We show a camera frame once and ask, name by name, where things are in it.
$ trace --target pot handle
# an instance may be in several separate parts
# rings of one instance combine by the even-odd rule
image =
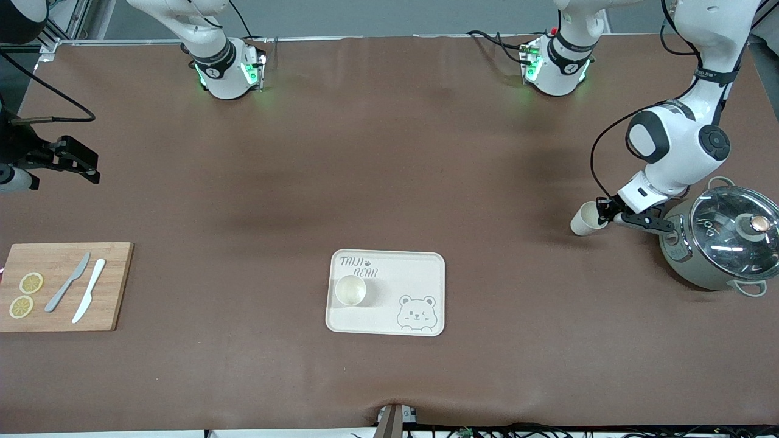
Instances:
[[[768,286],[766,285],[765,281],[739,281],[739,280],[730,280],[728,282],[728,286],[733,288],[738,293],[741,293],[743,295],[746,295],[750,298],[759,298],[766,294],[766,291],[768,290]],[[750,294],[749,292],[745,291],[742,286],[758,286],[760,287],[760,291],[756,294]]]
[[[712,179],[710,179],[710,180],[709,180],[709,183],[707,184],[707,186],[706,186],[706,187],[707,187],[708,189],[711,189],[711,186],[712,186],[712,185],[714,184],[714,182],[716,182],[716,181],[722,181],[722,182],[724,182],[724,183],[725,183],[725,185],[735,185],[735,182],[733,182],[733,180],[731,180],[730,178],[725,178],[724,176],[715,176],[714,178],[712,178]]]

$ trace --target cup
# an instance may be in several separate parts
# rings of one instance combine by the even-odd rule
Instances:
[[[356,275],[341,277],[336,283],[336,299],[344,306],[356,306],[365,299],[365,280]]]
[[[600,224],[597,213],[597,204],[595,201],[588,201],[582,205],[576,216],[571,219],[571,231],[575,235],[591,235],[592,233],[605,227],[608,222]]]

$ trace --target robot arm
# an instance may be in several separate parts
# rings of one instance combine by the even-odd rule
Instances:
[[[44,29],[47,18],[46,0],[0,0],[0,43],[25,44],[34,40]],[[36,81],[41,81],[5,53],[0,52],[0,55]],[[93,184],[100,182],[94,151],[71,136],[62,136],[49,143],[38,137],[31,126],[34,123],[65,121],[56,119],[19,118],[5,107],[0,96],[0,193],[37,190],[38,178],[27,172],[36,168],[74,172]],[[77,121],[88,122],[90,119]]]
[[[668,224],[645,212],[706,178],[728,158],[731,145],[717,126],[719,112],[738,73],[759,2],[677,1],[676,29],[699,48],[701,63],[686,93],[631,120],[626,140],[647,165],[617,196],[599,200],[598,227],[615,221],[662,234]]]
[[[584,80],[597,41],[604,32],[601,11],[643,0],[554,0],[560,10],[556,34],[543,35],[523,48],[520,58],[526,82],[542,93],[563,96]]]
[[[262,87],[265,57],[238,38],[227,38],[213,17],[227,0],[127,0],[182,40],[200,82],[220,99],[235,99]]]

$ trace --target table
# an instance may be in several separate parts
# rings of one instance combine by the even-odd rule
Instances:
[[[97,120],[37,131],[94,149],[103,179],[38,172],[38,192],[2,199],[0,251],[136,250],[115,332],[0,336],[0,431],[364,426],[390,402],[474,425],[779,422],[777,282],[702,293],[652,235],[569,232],[599,194],[594,137],[684,90],[694,63],[649,35],[596,56],[553,98],[468,38],[282,42],[264,92],[218,101],[178,47],[60,47],[39,74]],[[76,111],[34,86],[22,115]],[[722,127],[717,174],[779,199],[748,53]],[[642,167],[623,135],[597,153],[611,190]],[[443,255],[444,332],[328,331],[341,248]]]

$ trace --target white tray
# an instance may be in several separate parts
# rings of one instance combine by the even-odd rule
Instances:
[[[365,299],[346,306],[334,294],[346,275],[365,281]],[[438,336],[444,327],[446,265],[436,253],[340,249],[330,260],[325,322],[346,333]]]

